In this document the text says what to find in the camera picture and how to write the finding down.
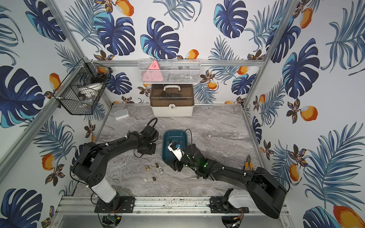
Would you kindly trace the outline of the teal plastic storage box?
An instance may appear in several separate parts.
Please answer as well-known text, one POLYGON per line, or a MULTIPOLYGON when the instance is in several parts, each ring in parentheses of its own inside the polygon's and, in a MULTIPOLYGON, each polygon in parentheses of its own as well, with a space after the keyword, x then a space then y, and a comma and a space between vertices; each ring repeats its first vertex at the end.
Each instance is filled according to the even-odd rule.
POLYGON ((168 146, 171 143, 179 144, 181 146, 181 149, 184 150, 188 144, 188 137, 186 132, 183 130, 169 130, 164 133, 162 146, 162 160, 164 162, 177 160, 175 155, 168 149, 168 146))

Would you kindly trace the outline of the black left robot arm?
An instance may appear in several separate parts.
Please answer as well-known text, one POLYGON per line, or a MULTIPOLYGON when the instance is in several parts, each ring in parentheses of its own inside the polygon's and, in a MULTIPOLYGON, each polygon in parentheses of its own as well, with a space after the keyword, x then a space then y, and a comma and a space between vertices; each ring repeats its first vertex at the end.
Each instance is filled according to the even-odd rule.
POLYGON ((106 179, 108 162, 115 157, 133 150, 141 156, 153 155, 159 137, 155 129, 158 118, 152 118, 142 131, 128 132, 126 136, 106 143, 86 143, 71 166, 70 172, 98 196, 95 213, 120 213, 123 207, 133 209, 124 203, 122 196, 106 179))

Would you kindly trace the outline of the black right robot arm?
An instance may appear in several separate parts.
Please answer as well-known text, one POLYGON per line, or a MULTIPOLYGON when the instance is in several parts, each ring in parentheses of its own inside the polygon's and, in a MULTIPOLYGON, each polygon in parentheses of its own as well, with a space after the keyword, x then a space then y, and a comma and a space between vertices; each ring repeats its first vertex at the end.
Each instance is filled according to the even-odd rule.
POLYGON ((174 171, 190 168, 205 180, 223 181, 248 192, 256 207, 270 218, 277 219, 287 189, 266 169, 240 170, 204 157, 195 144, 188 144, 183 130, 170 130, 163 135, 162 160, 174 171))

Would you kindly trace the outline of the small white box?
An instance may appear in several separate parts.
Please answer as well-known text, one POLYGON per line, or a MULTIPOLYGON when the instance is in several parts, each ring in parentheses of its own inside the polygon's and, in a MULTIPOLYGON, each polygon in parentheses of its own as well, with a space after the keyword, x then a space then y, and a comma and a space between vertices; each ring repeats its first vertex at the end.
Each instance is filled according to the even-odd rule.
POLYGON ((129 112, 127 109, 119 110, 114 112, 114 117, 116 120, 124 119, 129 117, 129 112))

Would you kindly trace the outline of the brown lid white toolbox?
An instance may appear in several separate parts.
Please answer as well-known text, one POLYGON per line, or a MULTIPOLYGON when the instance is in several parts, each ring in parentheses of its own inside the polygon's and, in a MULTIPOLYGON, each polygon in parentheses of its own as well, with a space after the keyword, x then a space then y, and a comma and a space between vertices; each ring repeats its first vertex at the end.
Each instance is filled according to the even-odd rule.
POLYGON ((153 84, 150 106, 155 117, 188 117, 193 115, 192 84, 153 84))

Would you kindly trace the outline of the pink triangle sign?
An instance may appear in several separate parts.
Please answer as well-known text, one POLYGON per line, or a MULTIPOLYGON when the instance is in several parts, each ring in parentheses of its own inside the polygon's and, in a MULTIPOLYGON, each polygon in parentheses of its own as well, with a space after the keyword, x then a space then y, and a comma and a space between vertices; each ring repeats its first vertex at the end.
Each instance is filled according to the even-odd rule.
POLYGON ((146 83, 156 83, 163 81, 163 74, 157 60, 152 61, 149 68, 142 71, 142 81, 146 83))

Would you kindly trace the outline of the white bowl in basket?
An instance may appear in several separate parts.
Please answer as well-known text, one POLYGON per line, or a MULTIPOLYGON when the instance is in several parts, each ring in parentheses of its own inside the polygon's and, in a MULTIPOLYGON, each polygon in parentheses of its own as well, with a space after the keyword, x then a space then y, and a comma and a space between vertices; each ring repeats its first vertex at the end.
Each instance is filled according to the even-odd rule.
POLYGON ((85 95, 88 94, 88 95, 96 96, 99 94, 99 91, 102 87, 103 87, 102 83, 93 83, 90 85, 82 86, 79 89, 79 91, 80 91, 80 93, 85 94, 85 95))

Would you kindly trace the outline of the yellow handled pliers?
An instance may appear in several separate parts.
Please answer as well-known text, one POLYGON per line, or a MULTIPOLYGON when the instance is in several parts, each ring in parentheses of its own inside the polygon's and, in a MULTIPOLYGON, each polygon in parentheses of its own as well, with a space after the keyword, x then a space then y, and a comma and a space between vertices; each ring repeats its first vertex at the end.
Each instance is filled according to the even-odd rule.
POLYGON ((250 155, 247 156, 244 164, 244 170, 253 170, 252 158, 250 155))

